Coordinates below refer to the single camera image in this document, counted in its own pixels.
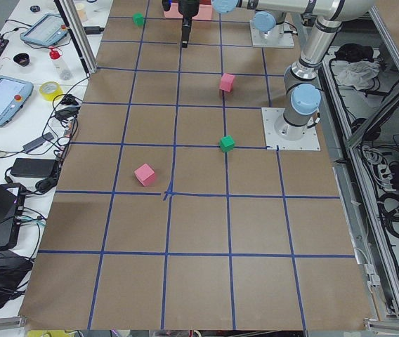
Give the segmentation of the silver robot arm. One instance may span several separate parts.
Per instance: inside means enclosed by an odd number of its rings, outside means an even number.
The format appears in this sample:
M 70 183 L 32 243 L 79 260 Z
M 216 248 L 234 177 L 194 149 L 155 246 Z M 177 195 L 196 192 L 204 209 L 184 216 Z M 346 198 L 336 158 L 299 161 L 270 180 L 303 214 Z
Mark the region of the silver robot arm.
M 218 13 L 225 14 L 235 8 L 254 10 L 253 26 L 266 33 L 277 20 L 273 13 L 311 14 L 317 18 L 302 48 L 299 59 L 286 69 L 284 84 L 287 106 L 275 122 L 276 133 L 285 140 L 301 139 L 308 128 L 311 116 L 318 110 L 321 94 L 312 85 L 318 75 L 322 60 L 333 42 L 341 24 L 354 20 L 373 7 L 373 1 L 212 1 Z

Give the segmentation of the green cube near arm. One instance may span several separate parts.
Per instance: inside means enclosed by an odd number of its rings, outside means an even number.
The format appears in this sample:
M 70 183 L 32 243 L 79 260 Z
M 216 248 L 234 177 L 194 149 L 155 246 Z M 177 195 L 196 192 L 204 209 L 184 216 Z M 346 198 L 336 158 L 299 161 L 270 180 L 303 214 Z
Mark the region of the green cube near arm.
M 219 146 L 223 153 L 231 151 L 235 147 L 235 141 L 231 135 L 223 136 L 219 140 Z

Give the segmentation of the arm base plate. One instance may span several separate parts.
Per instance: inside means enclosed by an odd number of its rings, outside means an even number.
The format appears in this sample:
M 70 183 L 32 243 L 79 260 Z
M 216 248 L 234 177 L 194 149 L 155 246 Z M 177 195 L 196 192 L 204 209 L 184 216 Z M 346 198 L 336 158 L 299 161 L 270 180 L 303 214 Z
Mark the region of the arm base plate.
M 271 31 L 264 33 L 258 30 L 253 23 L 249 23 L 251 32 L 251 43 L 253 47 L 257 48 L 293 48 L 294 40 L 290 26 L 283 22 L 276 25 Z
M 284 120 L 283 107 L 262 107 L 262 122 L 268 150 L 320 151 L 313 118 L 305 126 L 291 126 Z

